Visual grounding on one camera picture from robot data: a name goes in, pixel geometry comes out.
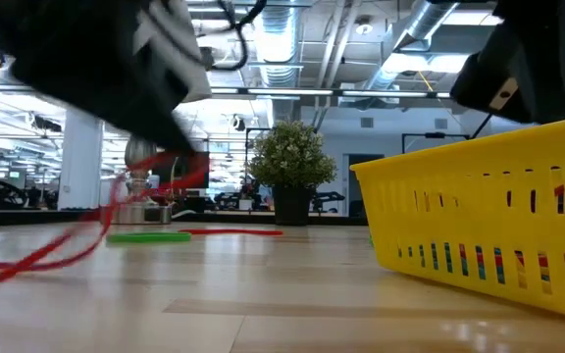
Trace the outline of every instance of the wooden tabletop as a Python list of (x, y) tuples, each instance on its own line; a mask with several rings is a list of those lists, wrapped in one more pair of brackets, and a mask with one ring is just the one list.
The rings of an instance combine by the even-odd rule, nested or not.
[[(65, 226), (0, 227), (0, 261)], [(565, 318), (381, 269), (365, 227), (282, 230), (102, 245), (18, 277), (0, 286), (0, 352), (565, 352)]]

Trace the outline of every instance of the green tape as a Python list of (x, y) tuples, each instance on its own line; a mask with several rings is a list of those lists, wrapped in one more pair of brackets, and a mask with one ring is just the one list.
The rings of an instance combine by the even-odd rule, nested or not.
[(135, 232), (110, 234), (106, 236), (109, 243), (155, 243), (190, 241), (191, 233), (187, 232)]

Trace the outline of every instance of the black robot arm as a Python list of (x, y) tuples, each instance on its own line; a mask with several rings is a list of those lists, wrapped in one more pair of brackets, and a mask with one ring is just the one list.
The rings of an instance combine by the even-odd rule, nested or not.
[(542, 0), (535, 7), (498, 0), (493, 14), (503, 23), (484, 49), (470, 56), (451, 97), (465, 107), (520, 123), (565, 120), (565, 0)]
[[(206, 70), (245, 65), (241, 29), (266, 2), (257, 0), (237, 23), (217, 0), (229, 21), (224, 31), (235, 31), (241, 44), (229, 67), (202, 59), (181, 0), (0, 0), (0, 50), (15, 57), (12, 75), (34, 89), (166, 150), (193, 154), (172, 112), (185, 97), (210, 96)], [(208, 91), (189, 98), (195, 85)]]

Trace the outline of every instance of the black cable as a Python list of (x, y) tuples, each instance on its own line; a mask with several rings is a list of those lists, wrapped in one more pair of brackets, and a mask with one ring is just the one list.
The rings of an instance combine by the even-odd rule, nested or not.
[(247, 64), (247, 61), (248, 61), (247, 41), (245, 40), (245, 37), (243, 36), (243, 32), (242, 32), (243, 27), (245, 25), (251, 24), (254, 21), (254, 19), (256, 19), (256, 17), (259, 16), (259, 14), (261, 14), (263, 9), (267, 5), (267, 0), (257, 0), (254, 7), (252, 7), (252, 9), (250, 9), (250, 11), (247, 13), (247, 15), (243, 19), (241, 19), (241, 21), (238, 24), (235, 22), (233, 12), (229, 9), (228, 5), (224, 2), (224, 0), (217, 0), (217, 4), (220, 7), (220, 9), (222, 9), (222, 12), (224, 12), (225, 17), (226, 17), (227, 21), (229, 22), (229, 26), (227, 28), (222, 29), (222, 30), (215, 31), (214, 33), (223, 33), (223, 32), (235, 31), (236, 36), (239, 39), (239, 43), (241, 44), (241, 58), (239, 59), (238, 62), (236, 62), (235, 64), (233, 64), (231, 66), (212, 65), (212, 66), (209, 67), (203, 60), (201, 60), (196, 55), (193, 55), (193, 53), (191, 53), (189, 50), (184, 48), (180, 43), (178, 43), (174, 39), (174, 37), (169, 33), (169, 31), (160, 23), (160, 21), (150, 12), (149, 8), (143, 8), (142, 10), (143, 10), (143, 13), (150, 19), (152, 24), (154, 24), (154, 26), (156, 26), (159, 29), (161, 34), (163, 34), (165, 36), (165, 38), (167, 40), (169, 40), (169, 42), (178, 51), (180, 51), (182, 53), (182, 55), (184, 55), (184, 57), (186, 57), (186, 59), (188, 59), (189, 61), (191, 61), (191, 62), (193, 62), (197, 65), (201, 65), (203, 67), (206, 67), (207, 69), (210, 69), (210, 70), (236, 71), (236, 70), (243, 68), (245, 66), (245, 64)]
[(483, 122), (479, 125), (479, 127), (477, 128), (477, 130), (475, 131), (475, 133), (472, 134), (472, 137), (470, 137), (471, 139), (477, 138), (477, 136), (479, 136), (479, 133), (481, 133), (481, 130), (483, 130), (483, 128), (488, 124), (489, 120), (491, 119), (492, 114), (489, 113), (486, 118), (483, 120)]

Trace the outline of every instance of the red cable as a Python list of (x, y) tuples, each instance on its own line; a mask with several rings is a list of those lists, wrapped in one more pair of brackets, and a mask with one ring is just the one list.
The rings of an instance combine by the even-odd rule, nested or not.
[[(165, 162), (168, 160), (169, 157), (175, 157), (172, 154), (167, 152), (159, 153), (156, 156), (150, 157), (147, 160), (137, 163), (136, 165), (132, 166), (130, 170), (139, 170), (139, 169), (151, 169), (154, 165)], [(208, 171), (208, 166), (198, 166), (196, 171), (193, 174), (186, 176), (183, 179), (175, 180), (171, 187), (173, 188), (190, 188), (193, 185), (200, 183)], [(65, 232), (49, 242), (47, 245), (41, 247), (40, 249), (32, 252), (31, 254), (27, 255), (23, 259), (21, 259), (17, 263), (7, 263), (7, 262), (0, 262), (0, 284), (21, 272), (39, 272), (39, 271), (49, 271), (55, 269), (62, 269), (64, 267), (70, 266), (74, 263), (77, 263), (88, 255), (92, 254), (93, 251), (97, 248), (100, 244), (108, 229), (110, 228), (110, 224), (113, 220), (113, 216), (117, 208), (123, 204), (127, 204), (133, 202), (137, 199), (140, 199), (142, 195), (134, 195), (130, 197), (125, 202), (118, 202), (117, 201), (117, 194), (119, 191), (120, 183), (125, 179), (125, 174), (121, 174), (117, 177), (115, 182), (113, 183), (110, 191), (110, 204), (106, 207), (106, 218), (103, 220), (103, 227), (97, 238), (91, 245), (89, 245), (86, 249), (78, 252), (76, 255), (71, 256), (69, 258), (53, 261), (44, 264), (36, 264), (38, 261), (49, 255), (51, 252), (58, 249), (64, 243), (69, 241), (74, 235), (77, 235), (82, 230), (92, 226), (91, 221), (99, 220), (100, 213), (99, 211), (95, 211), (92, 213), (85, 214), (81, 217), (80, 222), (75, 226), (65, 230)]]
[(250, 229), (181, 229), (179, 232), (188, 232), (192, 235), (208, 235), (208, 234), (251, 234), (251, 235), (283, 235), (279, 230), (250, 230)]

